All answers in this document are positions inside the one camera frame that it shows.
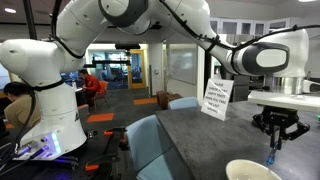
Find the metal rod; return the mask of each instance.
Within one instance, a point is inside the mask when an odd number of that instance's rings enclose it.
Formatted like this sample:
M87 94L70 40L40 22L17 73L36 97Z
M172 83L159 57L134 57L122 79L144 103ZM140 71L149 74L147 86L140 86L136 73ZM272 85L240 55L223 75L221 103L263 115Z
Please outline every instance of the metal rod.
M30 39L38 39L36 27L34 25L33 13L30 0L23 0L24 11L26 13L27 25Z

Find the ceiling light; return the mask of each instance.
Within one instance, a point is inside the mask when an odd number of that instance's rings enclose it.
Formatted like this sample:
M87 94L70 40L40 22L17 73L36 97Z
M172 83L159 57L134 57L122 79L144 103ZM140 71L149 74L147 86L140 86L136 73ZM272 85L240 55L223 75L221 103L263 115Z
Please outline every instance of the ceiling light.
M311 2L311 1L317 1L317 0L299 0L300 2Z
M4 8L4 10L8 13L16 13L17 11L11 8Z

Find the white cup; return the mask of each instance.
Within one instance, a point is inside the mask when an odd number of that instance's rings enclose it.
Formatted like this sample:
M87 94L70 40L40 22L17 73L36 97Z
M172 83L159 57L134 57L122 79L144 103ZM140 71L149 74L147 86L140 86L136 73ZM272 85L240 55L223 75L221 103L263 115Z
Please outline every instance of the white cup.
M244 159L230 161L226 173L229 180L282 180L267 167Z

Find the person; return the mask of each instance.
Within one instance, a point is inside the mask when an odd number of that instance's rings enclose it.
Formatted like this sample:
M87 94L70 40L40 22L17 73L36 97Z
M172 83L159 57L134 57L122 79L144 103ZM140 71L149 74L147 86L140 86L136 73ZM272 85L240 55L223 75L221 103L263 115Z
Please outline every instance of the person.
M28 85L21 82L10 82L3 89L4 94L12 102L4 109L5 118L15 127L23 127L31 110L31 90ZM27 127L32 128L41 120L41 111L38 102L29 120Z
M85 69L81 69L79 75L84 81L82 86L83 93L81 94L81 105L88 104L89 106L92 106L93 102L90 99L93 98L96 93L102 93L100 83L96 77L90 75Z

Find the chair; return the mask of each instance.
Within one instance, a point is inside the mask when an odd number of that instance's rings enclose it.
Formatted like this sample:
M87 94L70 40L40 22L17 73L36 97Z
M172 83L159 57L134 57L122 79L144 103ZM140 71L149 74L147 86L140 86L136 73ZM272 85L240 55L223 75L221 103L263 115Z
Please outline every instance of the chair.
M97 92L91 100L93 101L94 110L97 111L97 100L103 99L107 104L108 101L106 99L107 96L107 90L108 90L108 82L107 81L99 81L101 86L101 92Z
M190 107L199 107L199 101L195 97L185 97L170 101L168 104L169 109L181 109Z
M126 129L131 164L137 179L190 179L187 167L179 159L155 115L136 121Z

